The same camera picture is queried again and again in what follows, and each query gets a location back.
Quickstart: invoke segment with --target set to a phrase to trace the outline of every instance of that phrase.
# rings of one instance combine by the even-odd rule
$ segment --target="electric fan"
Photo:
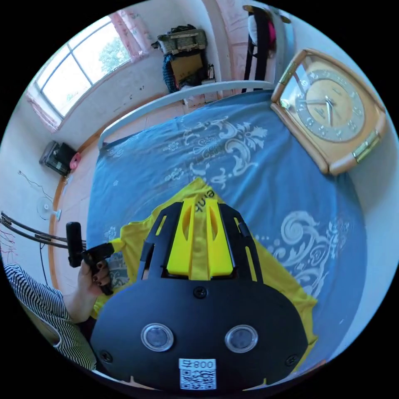
[[[47,197],[41,197],[37,201],[37,213],[44,220],[50,219],[51,215],[55,215],[57,221],[61,217],[61,210],[54,211],[53,204]]]

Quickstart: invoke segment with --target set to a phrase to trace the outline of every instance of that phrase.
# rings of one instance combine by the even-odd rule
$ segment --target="window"
[[[101,78],[129,60],[110,18],[82,30],[53,56],[36,85],[61,117]]]

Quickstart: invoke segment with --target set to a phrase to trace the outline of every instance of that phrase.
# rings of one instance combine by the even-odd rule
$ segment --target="wall clock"
[[[295,55],[271,100],[271,108],[325,174],[353,168],[385,133],[385,108],[373,90],[317,50]]]

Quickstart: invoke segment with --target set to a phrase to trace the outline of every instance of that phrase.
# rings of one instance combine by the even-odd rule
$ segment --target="yellow t-shirt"
[[[162,209],[174,202],[181,202],[186,198],[194,197],[195,221],[193,234],[191,280],[209,280],[207,256],[204,254],[207,248],[206,241],[206,198],[214,198],[223,202],[212,187],[208,186],[201,178],[192,181],[185,188],[175,194],[169,201],[161,204],[153,210],[151,215],[142,222],[132,222],[121,228],[120,237],[111,241],[115,252],[122,252],[125,260],[129,283],[114,290],[114,293],[134,284],[137,279],[137,272],[140,264],[143,243],[155,223]],[[297,367],[304,361],[310,350],[316,343],[317,337],[313,335],[312,309],[317,300],[305,293],[298,282],[288,271],[258,242],[254,239],[258,252],[259,263],[263,277],[263,283],[278,290],[285,295],[298,311],[306,337],[308,338],[308,349]],[[97,298],[92,312],[92,317],[97,318],[101,308],[109,299],[109,296],[101,295]]]

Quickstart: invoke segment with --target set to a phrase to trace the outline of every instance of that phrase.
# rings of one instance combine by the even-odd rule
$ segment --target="window frame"
[[[56,113],[56,115],[61,119],[61,121],[63,121],[66,116],[68,115],[69,111],[65,114],[65,116],[63,116],[61,114],[60,111],[58,111],[57,107],[51,102],[51,100],[44,94],[43,89],[46,87],[46,84],[48,83],[48,81],[51,79],[51,77],[54,75],[54,73],[56,72],[56,70],[60,67],[60,65],[69,57],[72,56],[72,58],[74,59],[74,61],[76,62],[77,66],[79,67],[79,69],[81,70],[81,72],[83,73],[83,75],[85,76],[85,78],[87,79],[87,81],[90,83],[90,88],[88,90],[85,91],[85,93],[87,93],[93,86],[95,86],[99,81],[101,81],[102,79],[104,79],[107,75],[113,73],[114,71],[111,71],[109,73],[107,73],[106,75],[103,76],[102,79],[98,80],[97,82],[93,83],[92,80],[89,78],[89,76],[87,75],[87,73],[84,71],[84,69],[82,68],[81,64],[79,63],[79,61],[77,60],[77,58],[75,57],[74,54],[74,50],[76,50],[77,47],[79,47],[84,41],[86,41],[88,38],[90,38],[92,35],[94,35],[95,33],[97,33],[99,30],[103,29],[105,26],[111,24],[112,21],[109,20],[108,22],[104,23],[103,25],[99,26],[98,28],[96,28],[93,32],[91,32],[89,35],[87,35],[84,39],[82,39],[81,41],[79,41],[75,46],[71,47],[69,44],[69,41],[66,42],[66,44],[64,46],[66,46],[68,48],[68,53],[62,58],[62,60],[57,64],[57,66],[52,70],[52,72],[50,73],[50,75],[48,76],[48,78],[46,79],[46,81],[43,83],[43,86],[40,88],[37,80],[39,79],[39,77],[42,75],[42,73],[45,71],[46,68],[43,69],[42,73],[35,79],[34,81],[34,86],[37,89],[37,91],[39,92],[40,97],[47,103],[47,105]],[[124,63],[122,63],[121,65],[118,66],[121,67],[124,64],[126,64],[129,61],[126,61]]]

